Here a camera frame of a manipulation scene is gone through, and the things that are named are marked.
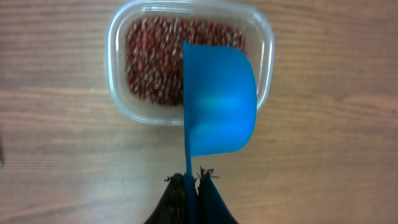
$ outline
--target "clear plastic container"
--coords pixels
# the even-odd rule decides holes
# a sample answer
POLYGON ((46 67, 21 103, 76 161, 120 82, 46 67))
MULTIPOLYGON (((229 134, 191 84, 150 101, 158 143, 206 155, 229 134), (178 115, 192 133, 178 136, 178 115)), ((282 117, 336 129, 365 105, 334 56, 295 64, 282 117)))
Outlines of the clear plastic container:
POLYGON ((147 124, 183 125, 183 106, 147 103, 132 95, 126 83, 126 34, 133 21, 146 16, 202 19, 242 30, 248 59, 257 85, 257 109, 264 104, 271 84, 274 35, 267 19, 252 7, 219 1, 137 0, 125 4, 111 19, 105 40, 105 73, 116 105, 130 118, 147 124))

